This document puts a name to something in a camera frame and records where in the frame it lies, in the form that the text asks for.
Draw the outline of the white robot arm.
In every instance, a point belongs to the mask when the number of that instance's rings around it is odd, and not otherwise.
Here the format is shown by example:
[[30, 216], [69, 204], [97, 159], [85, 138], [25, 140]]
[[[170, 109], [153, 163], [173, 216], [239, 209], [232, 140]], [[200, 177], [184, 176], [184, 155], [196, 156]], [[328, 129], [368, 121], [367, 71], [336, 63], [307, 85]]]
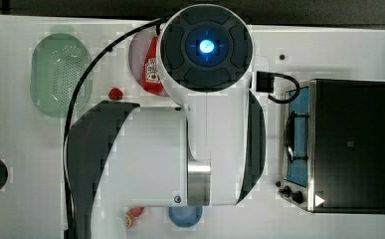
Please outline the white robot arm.
[[165, 22], [157, 75], [168, 98], [102, 101], [65, 133], [74, 219], [65, 239], [127, 239], [134, 207], [237, 205], [265, 164], [246, 23], [212, 4]]

